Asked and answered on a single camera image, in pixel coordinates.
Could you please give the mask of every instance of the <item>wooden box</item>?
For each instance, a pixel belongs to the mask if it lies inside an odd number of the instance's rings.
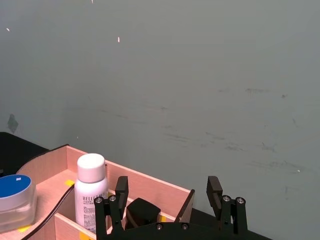
[[[17,173],[36,184],[37,205],[32,225],[0,233],[0,240],[95,240],[96,235],[75,222],[77,160],[85,152],[65,145],[35,157]],[[138,171],[105,161],[109,193],[114,194],[118,177],[128,176],[127,205],[142,198],[161,209],[158,222],[189,222],[194,190],[156,179]],[[112,230],[108,220],[108,230]]]

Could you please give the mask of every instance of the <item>blue jar lid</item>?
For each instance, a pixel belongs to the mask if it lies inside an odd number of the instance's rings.
[[[30,199],[32,180],[21,174],[0,177],[0,211],[10,210]]]

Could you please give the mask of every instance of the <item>white bottle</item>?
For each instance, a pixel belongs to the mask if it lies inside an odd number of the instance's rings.
[[[75,221],[85,229],[96,233],[94,199],[108,198],[105,158],[96,153],[82,155],[77,161],[77,171],[74,185]]]

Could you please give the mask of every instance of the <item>bottle label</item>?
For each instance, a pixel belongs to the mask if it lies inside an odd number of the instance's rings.
[[[103,197],[104,199],[108,198],[108,193],[104,192],[99,195],[95,196],[78,196],[76,198],[77,204],[79,204],[79,211],[77,212],[78,216],[82,215],[82,217],[78,218],[81,222],[79,222],[80,225],[82,225],[85,229],[96,233],[96,214],[95,214],[95,204],[94,199],[97,197]]]

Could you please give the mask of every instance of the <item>screw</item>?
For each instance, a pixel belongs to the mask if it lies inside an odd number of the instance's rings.
[[[241,197],[237,198],[236,201],[237,201],[238,203],[240,203],[240,204],[244,204],[244,203],[245,203],[245,200],[244,200],[243,198],[241,198]]]
[[[226,202],[229,202],[229,201],[230,201],[230,197],[228,197],[228,196],[223,196],[222,198],[223,198],[223,200],[225,200]]]
[[[187,225],[187,224],[185,224],[185,223],[184,223],[184,224],[182,224],[182,229],[183,229],[183,230],[187,230],[187,229],[188,229],[188,225]]]
[[[95,202],[96,202],[97,204],[99,204],[99,203],[102,202],[102,200],[103,200],[102,197],[97,197],[97,198],[95,199]]]
[[[110,199],[111,202],[113,202],[113,201],[115,201],[117,198],[116,198],[116,196],[111,196],[109,199]]]
[[[162,225],[161,225],[160,223],[158,223],[158,224],[156,225],[156,229],[157,229],[157,230],[161,230],[161,229],[162,229]]]

